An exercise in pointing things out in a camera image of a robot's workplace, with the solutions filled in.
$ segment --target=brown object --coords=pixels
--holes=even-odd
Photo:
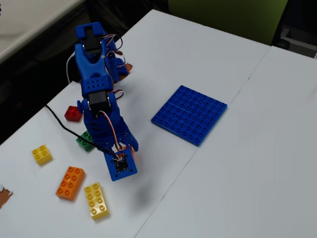
[[[3,188],[3,191],[0,192],[0,209],[2,205],[4,205],[11,197],[12,193],[10,195],[9,194],[10,194],[10,191],[5,188]]]
[[[130,73],[130,71],[131,71],[131,69],[132,69],[132,67],[133,67],[133,66],[132,66],[131,64],[129,64],[129,63],[126,63],[125,66],[126,66],[126,68],[127,68],[128,74],[127,74],[127,75],[120,75],[120,76],[119,76],[119,81],[123,80],[126,76],[128,76],[129,73]]]

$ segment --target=red lego brick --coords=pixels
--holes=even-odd
[[[78,107],[69,106],[65,113],[65,118],[68,121],[80,121],[82,114],[79,113]]]

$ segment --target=blue baseplate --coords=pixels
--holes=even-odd
[[[199,146],[227,104],[180,86],[151,122]]]

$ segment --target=white cable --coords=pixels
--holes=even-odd
[[[112,125],[112,123],[110,121],[110,118],[108,117],[108,115],[104,111],[100,111],[100,112],[104,115],[104,117],[107,119],[107,121],[109,123],[109,126],[110,126],[112,134],[113,134],[113,138],[114,138],[114,145],[115,145],[117,151],[121,151],[122,150],[122,146],[118,143],[117,136],[115,134],[115,131],[114,131],[113,125]]]
[[[71,58],[73,58],[75,56],[75,52],[73,52],[70,57],[68,58],[67,62],[66,62],[66,75],[67,75],[67,81],[68,84],[70,84],[70,80],[69,80],[69,75],[68,75],[68,63],[70,61]]]

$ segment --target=orange lego brick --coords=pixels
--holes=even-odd
[[[76,192],[84,178],[85,172],[83,169],[68,167],[68,170],[59,185],[56,195],[59,198],[74,200]]]

